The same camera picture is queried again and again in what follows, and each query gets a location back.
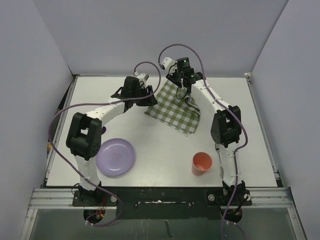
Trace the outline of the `green white checkered cloth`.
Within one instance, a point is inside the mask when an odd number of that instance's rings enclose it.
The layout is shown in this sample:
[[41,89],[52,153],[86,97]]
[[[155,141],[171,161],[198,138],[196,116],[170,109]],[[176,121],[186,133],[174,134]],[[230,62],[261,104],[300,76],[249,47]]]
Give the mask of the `green white checkered cloth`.
[[186,88],[179,88],[168,80],[156,95],[156,100],[157,105],[148,107],[146,115],[185,136],[196,132],[201,111]]

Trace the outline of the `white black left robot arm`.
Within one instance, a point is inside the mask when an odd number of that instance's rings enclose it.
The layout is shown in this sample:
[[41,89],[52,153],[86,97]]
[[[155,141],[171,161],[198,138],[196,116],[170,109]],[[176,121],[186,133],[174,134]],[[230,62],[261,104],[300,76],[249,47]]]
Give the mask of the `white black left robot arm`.
[[135,76],[127,76],[124,85],[109,99],[115,101],[115,104],[108,103],[87,113],[77,112],[72,117],[66,146],[74,155],[81,173],[80,189],[85,192],[83,198],[92,206],[99,204],[102,199],[102,193],[97,189],[101,181],[96,166],[96,155],[102,143],[102,128],[133,105],[150,107],[158,103],[152,86],[146,85],[148,78],[148,74],[137,72]]

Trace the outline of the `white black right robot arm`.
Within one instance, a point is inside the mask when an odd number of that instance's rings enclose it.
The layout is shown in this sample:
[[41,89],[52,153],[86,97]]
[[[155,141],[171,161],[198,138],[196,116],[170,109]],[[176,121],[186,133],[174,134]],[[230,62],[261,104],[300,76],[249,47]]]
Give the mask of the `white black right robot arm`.
[[160,65],[169,81],[186,90],[200,110],[213,115],[210,135],[220,150],[222,181],[229,187],[222,192],[222,197],[227,204],[235,204],[241,198],[241,193],[232,186],[237,186],[242,181],[239,164],[235,163],[238,156],[235,150],[239,147],[243,130],[240,125],[240,108],[220,98],[208,81],[203,79],[203,74],[195,72],[190,66],[188,57],[177,60],[166,57]]

